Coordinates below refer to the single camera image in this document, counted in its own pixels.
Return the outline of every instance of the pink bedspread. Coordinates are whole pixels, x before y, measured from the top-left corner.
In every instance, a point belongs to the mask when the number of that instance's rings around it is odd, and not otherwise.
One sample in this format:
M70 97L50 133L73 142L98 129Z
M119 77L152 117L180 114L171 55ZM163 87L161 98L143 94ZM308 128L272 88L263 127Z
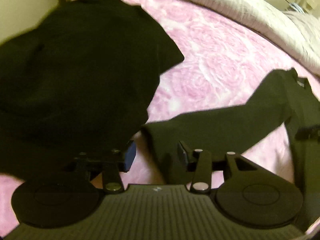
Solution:
M163 26L185 56L183 63L161 76L148 108L149 122L188 111L245 103L264 76L276 68L294 67L300 76L309 79L314 94L320 96L318 80L285 52L213 11L181 0L124 1L141 4ZM145 142L139 134L135 138L137 157L131 170L122 174L124 183L163 183ZM284 125L244 156L293 182ZM215 172L212 176L212 187L218 187L223 182L222 173ZM10 199L21 183L13 177L0 176L0 236L7 235L18 225Z

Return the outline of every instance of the round pedal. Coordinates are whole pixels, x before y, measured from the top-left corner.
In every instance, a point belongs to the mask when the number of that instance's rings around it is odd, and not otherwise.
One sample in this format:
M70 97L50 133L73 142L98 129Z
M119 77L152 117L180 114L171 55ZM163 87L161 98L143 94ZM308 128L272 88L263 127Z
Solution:
M11 204L20 223L57 228L90 215L100 199L98 190L72 172L58 172L21 184Z
M229 156L228 161L232 176L215 195L223 213L255 228L274 228L292 222L303 203L302 193L294 184L241 156Z

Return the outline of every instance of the black machine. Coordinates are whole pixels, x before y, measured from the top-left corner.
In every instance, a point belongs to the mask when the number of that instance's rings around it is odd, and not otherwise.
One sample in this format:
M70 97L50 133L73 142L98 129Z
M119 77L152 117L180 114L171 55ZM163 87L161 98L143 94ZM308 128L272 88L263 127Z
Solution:
M135 158L134 142L122 153L80 153L72 172L47 174L20 185L12 208L20 225L5 240L304 240L316 239L294 221L303 203L295 185L243 156L224 159L191 150L180 141L178 154L187 171L185 185L124 185ZM225 182L211 189L212 171ZM90 183L102 172L103 189Z

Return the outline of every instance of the blue object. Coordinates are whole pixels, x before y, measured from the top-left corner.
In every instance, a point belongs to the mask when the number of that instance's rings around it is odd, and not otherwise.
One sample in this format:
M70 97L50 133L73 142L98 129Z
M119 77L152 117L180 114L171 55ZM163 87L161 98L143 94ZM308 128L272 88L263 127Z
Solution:
M137 146L135 142L129 146L128 150L124 154L124 171L128 172L132 166L133 160L136 157Z
M292 8L296 12L300 12L302 14L305 14L304 10L298 5L297 3L293 2L289 4L290 8Z

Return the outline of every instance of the pillow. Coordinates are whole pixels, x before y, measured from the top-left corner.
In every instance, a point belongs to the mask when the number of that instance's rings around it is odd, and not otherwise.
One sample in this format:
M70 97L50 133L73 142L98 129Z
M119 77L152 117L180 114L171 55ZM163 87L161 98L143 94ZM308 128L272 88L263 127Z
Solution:
M283 12L300 30L313 52L320 52L320 21L311 14Z

